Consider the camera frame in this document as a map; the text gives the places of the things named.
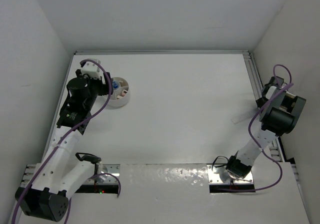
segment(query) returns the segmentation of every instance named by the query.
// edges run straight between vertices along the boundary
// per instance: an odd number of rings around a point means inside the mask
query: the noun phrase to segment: white table surface
[[[289,163],[281,163],[283,179],[272,189],[209,193],[206,163],[217,155],[229,157],[249,139],[249,120],[232,121],[256,109],[242,55],[79,55],[68,80],[85,58],[98,58],[112,76],[130,84],[129,103],[92,119],[75,149],[99,155],[104,163],[121,163],[122,192],[118,199],[75,194],[68,224],[308,223]],[[97,100],[93,112],[104,100]],[[264,156],[252,172],[256,188],[279,177],[278,167]],[[22,214],[19,224],[52,222]]]
[[[90,121],[76,152],[106,164],[209,163],[250,138],[248,120],[232,122],[257,108],[241,54],[75,55],[68,81],[85,58],[126,79],[131,94],[126,106]],[[105,100],[98,97],[91,113]]]

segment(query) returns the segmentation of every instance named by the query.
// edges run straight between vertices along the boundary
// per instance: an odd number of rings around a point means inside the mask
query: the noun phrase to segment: metal bracket
[[[117,178],[120,175],[120,164],[102,164],[99,165],[98,169],[98,174],[99,173],[110,173],[116,176]],[[93,185],[94,184],[93,179],[88,179],[86,180],[83,185]],[[96,185],[118,185],[118,182],[116,181],[115,178],[111,176],[99,176],[96,179]]]
[[[25,188],[30,179],[36,172],[36,165],[27,165],[21,180],[20,187]],[[120,164],[101,164],[98,169],[99,173],[110,173],[114,176],[120,176]],[[111,176],[100,176],[96,179],[96,184],[93,179],[87,179],[76,193],[118,193],[118,182]]]
[[[243,179],[231,179],[225,167],[212,168],[212,165],[208,164],[207,172],[210,193],[227,193],[226,189],[252,190],[255,188],[251,171]]]

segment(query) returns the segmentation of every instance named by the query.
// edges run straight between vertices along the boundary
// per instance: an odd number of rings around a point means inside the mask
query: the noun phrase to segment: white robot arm
[[[90,111],[97,96],[111,95],[113,89],[108,82],[103,84],[100,69],[94,63],[81,64],[81,68],[75,73],[76,78],[67,84],[68,94],[59,113],[54,138],[40,166],[54,150],[55,153],[39,172],[26,195],[23,195],[26,192],[24,187],[19,187],[15,193],[17,201],[23,197],[20,207],[27,216],[59,222],[67,212],[71,196],[87,179],[97,174],[101,158],[91,154],[80,156],[77,153],[79,162],[63,176],[70,155],[84,134],[88,119],[92,117]],[[110,81],[110,74],[104,73],[105,75],[108,78],[104,78]],[[58,144],[67,132],[70,133]]]
[[[284,80],[277,78],[282,85]],[[271,102],[260,114],[261,129],[253,135],[261,147],[250,139],[243,148],[229,158],[225,169],[231,178],[244,178],[263,149],[284,133],[291,132],[295,127],[306,100],[288,91],[280,92],[280,90],[274,77],[263,88],[262,98],[257,100],[258,107],[261,108],[270,99]]]

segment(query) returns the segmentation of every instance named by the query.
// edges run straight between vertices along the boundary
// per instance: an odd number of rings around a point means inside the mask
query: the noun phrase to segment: blue object
[[[118,82],[112,81],[112,87],[113,87],[113,89],[119,88]]]

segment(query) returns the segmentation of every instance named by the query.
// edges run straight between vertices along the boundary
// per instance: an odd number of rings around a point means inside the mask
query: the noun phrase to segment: purple cable
[[[282,68],[284,68],[284,69],[286,69],[286,71],[288,72],[288,74],[289,74],[289,77],[290,77],[290,81],[289,81],[289,83],[291,83],[292,82],[292,76],[291,76],[291,73],[290,73],[290,70],[287,68],[287,67],[285,67],[283,64],[276,64],[275,66],[273,66],[273,75],[274,75],[274,78],[275,78],[275,80],[276,80],[276,83],[278,84],[278,87],[279,88],[281,88],[281,84],[280,84],[280,81],[279,81],[279,79],[277,78],[277,76],[276,76],[276,67],[282,67]]]
[[[272,96],[262,107],[261,109],[259,109],[258,112],[256,112],[256,114],[252,117],[250,123],[249,123],[249,126],[248,126],[248,132],[249,132],[249,135],[251,136],[251,138],[254,140],[254,142],[260,147],[260,143],[258,142],[258,140],[253,136],[252,132],[251,132],[251,126],[252,124],[254,123],[254,120],[257,118],[257,116],[275,99],[277,98],[281,93],[285,92],[286,90],[288,90],[289,88],[291,88],[294,84],[293,83],[289,83],[287,84],[285,87],[283,87],[282,89],[280,89],[280,91],[278,93],[276,93],[274,96]],[[282,176],[283,176],[283,170],[282,170],[282,167],[281,165],[279,164],[278,161],[276,161],[275,159],[269,157],[264,150],[262,150],[262,153],[263,155],[268,158],[269,160],[273,161],[275,164],[278,165],[279,169],[280,169],[280,176],[278,178],[278,180],[269,185],[269,186],[266,186],[266,187],[263,187],[263,188],[257,188],[257,189],[251,189],[251,190],[233,190],[233,189],[220,189],[222,191],[228,191],[228,192],[234,192],[234,193],[247,193],[247,192],[257,192],[257,191],[262,191],[262,190],[265,190],[265,189],[268,189],[268,188],[272,188],[274,187],[275,185],[277,185],[281,179],[282,179]]]
[[[104,74],[104,77],[106,78],[107,82],[108,82],[108,86],[109,86],[109,90],[108,90],[108,94],[111,94],[112,92],[112,84],[111,84],[111,80],[107,74],[107,72],[104,70],[104,68],[98,64],[96,61],[91,60],[91,59],[84,59],[80,62],[81,67],[84,66],[84,64],[86,62],[92,62],[94,63],[96,66],[98,66]],[[91,117],[83,120],[82,122],[78,123],[77,125],[75,125],[73,128],[71,128],[69,131],[67,131],[59,140],[59,142],[57,143],[57,145],[61,144],[62,141],[74,130],[76,130],[78,127],[80,127],[81,125],[87,123],[90,119],[94,118],[96,115],[98,115],[102,110],[104,110],[104,108],[106,107],[106,105],[108,104],[109,100],[110,100],[111,95],[107,96],[106,102],[104,103],[104,105],[96,112],[94,113]],[[38,169],[38,171],[34,174],[34,176],[31,178],[31,180],[29,181],[28,185],[25,187],[25,189],[23,190],[23,192],[21,193],[16,206],[14,208],[13,211],[13,215],[12,215],[12,220],[11,220],[11,224],[15,224],[16,223],[16,218],[17,218],[17,214],[18,214],[18,210],[19,207],[21,205],[22,200],[24,199],[25,195],[27,194],[28,190],[30,189],[30,187],[32,186],[32,183],[35,181],[35,179],[37,178],[37,176],[40,174],[40,172],[43,170],[43,168],[46,166],[46,164],[49,162],[49,160],[52,158],[52,156],[56,153],[56,151],[58,150],[58,146],[56,146],[53,151],[50,153],[50,155],[47,157],[47,159],[43,162],[43,164],[40,166],[40,168]]]
[[[67,213],[66,213],[66,217],[65,217],[65,220],[64,220],[64,223],[63,223],[63,224],[67,224],[67,222],[68,222],[69,215],[70,215],[70,209],[71,209],[71,198],[69,199],[68,211],[67,211]]]

